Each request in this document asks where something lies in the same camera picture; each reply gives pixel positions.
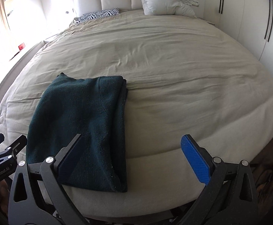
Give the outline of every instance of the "human hand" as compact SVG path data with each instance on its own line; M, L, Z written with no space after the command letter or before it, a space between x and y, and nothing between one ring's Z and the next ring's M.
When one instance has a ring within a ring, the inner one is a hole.
M2 200L0 202L1 210L7 215L8 214L8 200L9 200L9 191L8 186L5 180L0 181L0 194Z

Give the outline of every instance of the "folded dark green sweater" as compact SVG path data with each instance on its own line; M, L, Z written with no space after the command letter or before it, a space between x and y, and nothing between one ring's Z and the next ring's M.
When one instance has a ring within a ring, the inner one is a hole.
M61 73L45 90L28 130L26 160L55 156L76 134L85 148L67 184L97 191L127 191L122 76L73 79Z

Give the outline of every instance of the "white wardrobe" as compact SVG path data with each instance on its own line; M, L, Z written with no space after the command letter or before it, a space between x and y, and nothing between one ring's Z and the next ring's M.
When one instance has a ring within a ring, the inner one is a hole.
M273 0L205 0L204 19L246 47L273 75Z

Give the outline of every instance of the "zebra print pillow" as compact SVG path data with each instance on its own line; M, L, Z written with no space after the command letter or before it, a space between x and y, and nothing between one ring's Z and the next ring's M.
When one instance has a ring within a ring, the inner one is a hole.
M77 24L86 21L86 20L91 20L91 19L97 19L97 18L102 18L102 17L107 17L107 16L114 16L120 14L119 8L113 8L113 9L105 9L101 10L98 12L93 12L93 13L86 13L81 15L77 19Z

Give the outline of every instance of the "mattress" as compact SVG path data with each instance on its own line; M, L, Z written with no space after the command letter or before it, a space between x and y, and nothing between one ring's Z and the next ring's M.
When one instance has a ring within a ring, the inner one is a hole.
M128 192L64 186L84 216L139 216L196 199L204 185L181 151L184 134L232 163L252 160L273 137L273 79L247 49L204 20L137 10L71 26L32 58L0 104L0 150L27 135L61 72L127 80Z

